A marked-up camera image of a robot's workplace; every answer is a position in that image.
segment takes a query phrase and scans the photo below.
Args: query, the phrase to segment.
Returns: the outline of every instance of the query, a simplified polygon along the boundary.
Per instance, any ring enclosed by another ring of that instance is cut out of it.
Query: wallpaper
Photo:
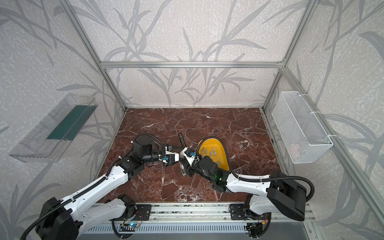
[[[315,194],[309,204],[324,239],[384,239],[384,229],[332,149],[313,163],[292,163],[272,117],[272,111],[280,92],[293,90],[283,76],[272,93],[265,112],[275,135],[274,140],[281,152],[280,159],[283,161],[281,168],[286,169],[289,175],[308,178],[315,186]]]
[[[288,66],[384,197],[383,22],[382,0],[319,5]]]
[[[0,235],[18,239],[42,204],[97,175],[123,116],[56,1],[0,1]],[[94,96],[95,112],[57,163],[8,153],[68,93]],[[39,239],[32,231],[29,239]]]
[[[115,68],[108,74],[127,106],[263,105],[275,68]]]
[[[102,61],[281,61],[307,0],[71,0]]]

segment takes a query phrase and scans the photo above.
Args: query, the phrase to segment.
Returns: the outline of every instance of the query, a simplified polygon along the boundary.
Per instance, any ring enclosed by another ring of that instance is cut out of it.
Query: red marble surface
[[[148,132],[164,144],[180,146],[182,133],[193,149],[207,136],[219,137],[228,150],[235,172],[248,175],[280,170],[271,140],[258,108],[128,109],[100,171],[131,148],[135,135]],[[136,202],[244,201],[246,193],[215,192],[204,178],[182,176],[180,165],[146,167],[138,176],[101,199],[127,194]]]

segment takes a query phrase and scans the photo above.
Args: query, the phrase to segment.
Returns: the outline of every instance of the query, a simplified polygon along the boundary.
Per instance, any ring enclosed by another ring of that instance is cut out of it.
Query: gray floor
[[[118,240],[114,234],[83,234],[77,240]],[[134,234],[129,240],[249,240],[246,234],[242,233],[171,233],[171,234]],[[302,222],[271,222],[269,229],[260,240],[309,240]]]

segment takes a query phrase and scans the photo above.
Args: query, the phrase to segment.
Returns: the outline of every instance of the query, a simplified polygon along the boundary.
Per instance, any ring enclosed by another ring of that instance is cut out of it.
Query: patterned wall
[[[71,4],[103,61],[281,61],[307,0]],[[127,106],[261,106],[275,72],[115,69],[110,75]]]
[[[288,63],[289,69],[384,195],[384,1],[322,1]],[[282,80],[278,91],[292,88]],[[278,95],[268,105],[270,115]],[[384,230],[332,150],[293,165],[272,121],[291,174],[311,179],[310,200],[325,239],[384,239]]]
[[[93,180],[123,112],[56,1],[0,2],[0,235],[18,239],[42,203]],[[8,156],[68,93],[94,114],[57,163]],[[32,231],[32,237],[39,239]]]

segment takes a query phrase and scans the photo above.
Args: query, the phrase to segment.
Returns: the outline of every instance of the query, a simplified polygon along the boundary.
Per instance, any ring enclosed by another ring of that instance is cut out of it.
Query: mesh basket
[[[333,146],[315,113],[297,91],[281,92],[272,116],[293,163],[314,162]]]

